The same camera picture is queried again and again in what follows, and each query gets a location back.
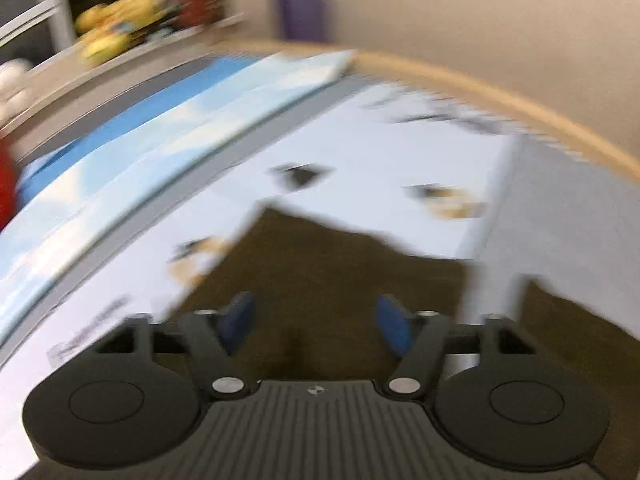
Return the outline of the brown corduroy pants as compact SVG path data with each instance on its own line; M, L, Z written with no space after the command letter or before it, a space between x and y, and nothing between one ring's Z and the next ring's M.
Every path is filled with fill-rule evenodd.
M234 243L214 236L180 243L167 273L184 291L179 312L222 307L240 292L256 296L256 326L233 360L243 374L384 382L397 359L378 332L378 298L391 296L411 311L456 316L475 269L459 260L405 255L378 238L267 208ZM611 405L598 468L612 479L634 478L638 340L532 280L520 309L523 327Z

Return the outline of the white deer print sheet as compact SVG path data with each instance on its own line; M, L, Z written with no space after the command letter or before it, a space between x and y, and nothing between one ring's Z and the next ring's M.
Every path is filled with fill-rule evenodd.
M265 206L348 232L373 234L410 255L473 255L520 135L513 122L444 96L371 84L272 140L255 138L214 167L178 204L121 240L36 328L1 373L3 478L35 463L21 422L32 387L123 318L166 318L220 263Z

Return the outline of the light blue patterned sheet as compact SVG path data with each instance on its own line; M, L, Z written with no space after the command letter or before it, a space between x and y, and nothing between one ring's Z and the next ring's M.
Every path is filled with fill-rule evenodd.
M1 233L1 336L112 226L194 162L339 80L351 50L224 56L58 150Z

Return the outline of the red folded blanket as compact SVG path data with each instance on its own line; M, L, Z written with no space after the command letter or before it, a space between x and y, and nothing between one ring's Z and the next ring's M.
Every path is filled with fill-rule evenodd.
M18 168L10 153L9 144L0 142L0 230L3 230L20 208L20 196L17 191Z

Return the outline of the yellow plush toys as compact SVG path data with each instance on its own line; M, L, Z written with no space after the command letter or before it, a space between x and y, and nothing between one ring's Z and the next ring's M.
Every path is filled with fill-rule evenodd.
M78 51L89 66L101 65L138 44L168 18L165 0L117 0L99 3L75 21Z

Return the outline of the white plush toy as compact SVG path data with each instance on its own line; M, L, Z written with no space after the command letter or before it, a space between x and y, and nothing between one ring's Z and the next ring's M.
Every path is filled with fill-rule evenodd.
M0 125L4 127L15 116L28 109L32 98L28 88L28 72L32 68L24 58L14 58L0 67Z

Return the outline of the wooden bed frame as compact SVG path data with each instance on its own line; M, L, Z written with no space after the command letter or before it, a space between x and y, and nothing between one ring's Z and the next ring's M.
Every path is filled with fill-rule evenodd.
M357 50L349 70L361 76L432 90L514 120L540 142L580 162L592 162L639 180L639 159L589 128L535 101L447 67L384 52Z

